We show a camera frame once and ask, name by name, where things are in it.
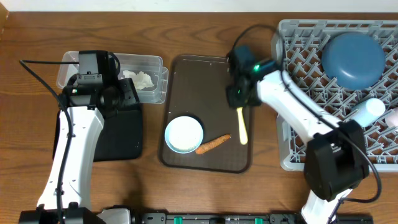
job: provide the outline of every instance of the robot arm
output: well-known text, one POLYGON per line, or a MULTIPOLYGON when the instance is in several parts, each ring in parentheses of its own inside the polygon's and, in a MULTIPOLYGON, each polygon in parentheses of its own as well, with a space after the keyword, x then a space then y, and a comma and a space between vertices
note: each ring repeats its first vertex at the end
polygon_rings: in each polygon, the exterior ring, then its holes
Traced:
MULTIPOLYGON (((311 100, 289 77, 284 71, 284 80, 290 86, 290 89, 304 103, 318 114, 322 114, 323 118, 334 126, 338 127, 340 119, 332 116, 322 108, 320 108, 313 100, 311 100)), ((313 139, 316 133, 326 134, 332 131, 327 125, 320 123, 314 115, 312 115, 304 106, 302 106, 295 98, 286 91, 285 85, 282 83, 280 72, 274 71, 264 77, 262 81, 257 83, 257 94, 259 99, 276 110, 291 127, 297 132, 304 144, 313 139)), ((332 215, 337 206, 338 199, 346 197, 352 189, 347 189, 338 194, 334 200, 328 202, 322 200, 311 190, 307 203, 302 209, 302 216, 308 224, 328 223, 329 217, 332 215)))
MULTIPOLYGON (((97 108, 88 110, 86 106, 69 107, 68 113, 74 127, 63 175, 62 205, 63 208, 67 208, 70 202, 76 202, 79 207, 90 209, 91 169, 98 136, 104 126, 104 118, 97 108)), ((49 181, 37 202, 38 207, 44 206, 46 210, 57 208, 55 189, 57 188, 60 164, 67 143, 68 123, 64 112, 59 114, 59 120, 58 144, 49 181)))
MULTIPOLYGON (((283 76, 284 80, 290 84, 290 89, 296 96, 312 110, 318 114, 322 114, 324 119, 338 127, 338 122, 341 122, 340 119, 329 114, 311 100, 310 97, 298 88, 286 71, 284 71, 283 76)), ((285 89, 278 70, 266 75, 262 81, 257 83, 257 94, 263 103, 271 106, 293 127, 304 144, 312 140, 316 133, 326 134, 331 131, 328 126, 320 123, 314 115, 285 89)))

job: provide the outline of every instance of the plastic container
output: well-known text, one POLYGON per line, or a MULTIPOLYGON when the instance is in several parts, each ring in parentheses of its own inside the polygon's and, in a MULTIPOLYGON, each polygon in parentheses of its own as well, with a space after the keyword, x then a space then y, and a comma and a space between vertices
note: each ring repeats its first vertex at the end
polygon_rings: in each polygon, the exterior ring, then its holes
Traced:
MULTIPOLYGON (((169 70, 163 67, 163 60, 159 56, 117 54, 121 69, 118 78, 123 77, 123 71, 129 70, 135 73, 140 71, 148 74, 154 84, 153 87, 137 90, 140 103, 164 103, 169 81, 169 70)), ((63 55, 63 62, 78 62, 79 52, 69 51, 63 55)), ((61 65, 58 72, 57 86, 62 89, 69 78, 78 72, 79 65, 61 65)))

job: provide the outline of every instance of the white cup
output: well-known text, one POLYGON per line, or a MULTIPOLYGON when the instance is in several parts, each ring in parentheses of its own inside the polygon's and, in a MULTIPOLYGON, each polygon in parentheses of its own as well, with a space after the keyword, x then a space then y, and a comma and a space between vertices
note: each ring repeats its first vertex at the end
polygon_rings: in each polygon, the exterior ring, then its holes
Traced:
POLYGON ((353 107, 352 111, 358 109, 352 117, 361 127, 365 128, 380 118, 386 111, 384 103, 377 98, 370 98, 353 107))

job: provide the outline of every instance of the blue plate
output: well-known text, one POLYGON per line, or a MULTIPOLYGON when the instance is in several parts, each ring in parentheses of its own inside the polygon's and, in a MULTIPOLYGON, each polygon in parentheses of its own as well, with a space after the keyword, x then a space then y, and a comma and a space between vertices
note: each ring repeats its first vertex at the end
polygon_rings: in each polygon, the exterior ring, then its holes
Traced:
POLYGON ((350 90, 374 85, 383 74, 385 64, 381 46, 361 33, 335 37, 322 54, 322 66, 328 77, 336 77, 340 86, 350 90))

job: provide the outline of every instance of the carrot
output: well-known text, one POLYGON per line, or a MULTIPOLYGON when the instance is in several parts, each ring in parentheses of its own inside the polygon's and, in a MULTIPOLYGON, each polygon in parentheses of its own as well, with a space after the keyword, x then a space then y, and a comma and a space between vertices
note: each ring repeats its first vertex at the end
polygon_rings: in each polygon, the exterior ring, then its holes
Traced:
POLYGON ((227 141, 230 138, 231 138, 230 134, 225 134, 225 135, 223 135, 219 138, 216 138, 208 143, 202 144, 195 150, 195 152, 198 155, 202 155, 203 153, 214 149, 215 147, 219 146, 220 144, 222 144, 223 142, 227 141))

